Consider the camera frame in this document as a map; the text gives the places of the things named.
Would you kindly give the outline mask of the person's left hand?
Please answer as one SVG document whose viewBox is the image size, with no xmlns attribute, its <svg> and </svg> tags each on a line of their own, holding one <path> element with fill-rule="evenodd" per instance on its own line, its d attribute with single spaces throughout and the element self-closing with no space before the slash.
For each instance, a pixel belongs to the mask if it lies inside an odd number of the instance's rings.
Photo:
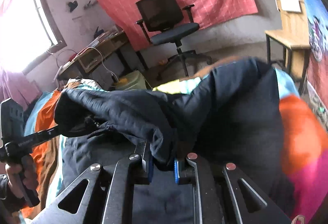
<svg viewBox="0 0 328 224">
<path fill-rule="evenodd" d="M 6 163 L 5 165 L 8 176 L 8 187 L 17 198 L 23 197 L 20 184 L 23 184 L 27 189 L 32 191 L 35 191 L 38 187 L 38 176 L 32 156 L 24 156 L 23 161 L 24 163 L 22 165 L 13 162 Z"/>
</svg>

